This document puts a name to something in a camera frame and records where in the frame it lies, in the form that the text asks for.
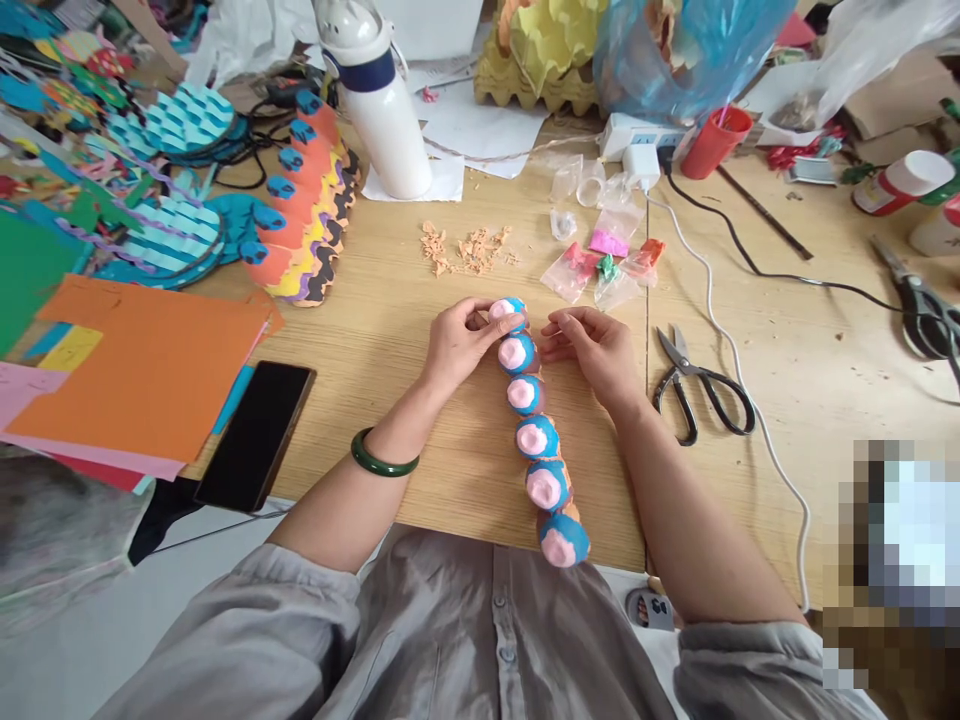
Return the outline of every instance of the green jade bangle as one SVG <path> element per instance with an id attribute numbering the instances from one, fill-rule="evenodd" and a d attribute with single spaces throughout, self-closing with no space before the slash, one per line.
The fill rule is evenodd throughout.
<path id="1" fill-rule="evenodd" d="M 353 459 L 357 461 L 357 465 L 367 472 L 372 472 L 374 475 L 379 475 L 380 477 L 403 477 L 417 469 L 417 465 L 420 464 L 419 455 L 411 462 L 403 465 L 391 465 L 382 460 L 377 460 L 377 458 L 368 453 L 367 449 L 363 446 L 363 441 L 371 430 L 373 430 L 372 427 L 365 428 L 353 436 L 353 442 L 350 444 L 350 452 L 353 455 Z"/>

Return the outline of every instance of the power strip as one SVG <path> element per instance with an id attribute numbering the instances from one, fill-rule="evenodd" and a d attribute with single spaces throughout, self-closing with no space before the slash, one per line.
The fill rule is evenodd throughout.
<path id="1" fill-rule="evenodd" d="M 653 123 L 626 113 L 611 113 L 600 136 L 600 156 L 604 160 L 620 162 L 623 151 L 630 145 L 653 145 L 675 148 L 674 157 L 677 157 L 694 133 L 695 128 Z"/>

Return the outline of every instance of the scissors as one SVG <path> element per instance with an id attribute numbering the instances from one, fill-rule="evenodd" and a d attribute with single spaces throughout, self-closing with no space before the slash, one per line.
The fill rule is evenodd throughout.
<path id="1" fill-rule="evenodd" d="M 653 396 L 653 404 L 657 408 L 657 412 L 661 412 L 660 408 L 663 404 L 663 393 L 667 389 L 667 386 L 672 384 L 676 390 L 677 398 L 680 400 L 680 408 L 683 410 L 683 416 L 687 420 L 687 430 L 689 431 L 686 439 L 681 440 L 677 438 L 677 442 L 684 447 L 690 447 L 697 442 L 697 437 L 699 436 L 697 419 L 693 416 L 693 408 L 690 407 L 690 401 L 687 400 L 687 395 L 683 391 L 683 385 L 680 383 L 681 378 L 686 375 L 695 375 L 700 378 L 700 382 L 703 383 L 703 389 L 706 390 L 707 397 L 710 398 L 713 409 L 717 411 L 720 422 L 726 426 L 727 430 L 734 435 L 749 435 L 752 433 L 757 424 L 757 413 L 746 390 L 726 375 L 721 375 L 706 368 L 697 367 L 690 362 L 687 342 L 683 339 L 680 328 L 676 325 L 671 325 L 670 327 L 673 329 L 673 342 L 670 342 L 670 339 L 664 334 L 663 330 L 657 328 L 657 335 L 660 336 L 660 344 L 663 345 L 663 349 L 667 351 L 667 356 L 673 362 L 673 367 L 660 382 L 660 386 Z M 744 415 L 747 419 L 743 427 L 739 427 L 730 419 L 726 408 L 724 408 L 723 403 L 720 402 L 720 398 L 713 387 L 712 381 L 726 385 L 733 391 L 733 394 L 740 399 L 740 403 L 743 405 Z"/>
<path id="2" fill-rule="evenodd" d="M 914 347 L 929 360 L 949 360 L 960 383 L 960 310 L 945 302 L 923 279 L 904 266 L 876 237 L 870 239 L 877 255 L 890 267 L 903 306 L 903 329 Z"/>

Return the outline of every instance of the smartphone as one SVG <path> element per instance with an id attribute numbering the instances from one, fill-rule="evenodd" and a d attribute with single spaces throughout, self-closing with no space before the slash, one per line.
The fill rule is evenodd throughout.
<path id="1" fill-rule="evenodd" d="M 252 513 L 263 507 L 316 370 L 261 362 L 203 474 L 195 499 Z"/>

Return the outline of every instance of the small plastic bag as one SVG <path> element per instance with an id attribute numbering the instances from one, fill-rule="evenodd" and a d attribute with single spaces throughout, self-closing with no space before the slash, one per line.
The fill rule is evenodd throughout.
<path id="1" fill-rule="evenodd" d="M 643 214 L 643 210 L 632 203 L 605 207 L 593 227 L 590 249 L 604 255 L 626 257 L 630 254 L 630 238 L 640 227 Z"/>
<path id="2" fill-rule="evenodd" d="M 640 295 L 640 286 L 636 280 L 619 267 L 615 266 L 613 270 L 612 273 L 600 276 L 597 280 L 597 289 L 593 291 L 593 301 L 600 312 L 610 312 Z"/>
<path id="3" fill-rule="evenodd" d="M 597 207 L 603 209 L 610 206 L 629 205 L 632 202 L 633 193 L 627 187 L 627 174 L 617 173 L 604 184 Z"/>
<path id="4" fill-rule="evenodd" d="M 622 275 L 629 275 L 639 285 L 657 286 L 657 261 L 666 250 L 666 244 L 656 238 L 648 238 L 639 250 L 620 263 Z"/>
<path id="5" fill-rule="evenodd" d="M 563 255 L 547 268 L 540 282 L 573 305 L 593 277 L 598 262 L 600 256 L 585 253 L 577 243 L 570 243 Z"/>
<path id="6" fill-rule="evenodd" d="M 571 212 L 550 209 L 550 232 L 558 242 L 566 242 L 577 231 L 577 218 Z"/>
<path id="7" fill-rule="evenodd" d="M 553 176 L 553 187 L 550 189 L 550 202 L 556 204 L 573 195 L 580 184 L 580 173 L 583 170 L 583 155 L 566 159 Z"/>

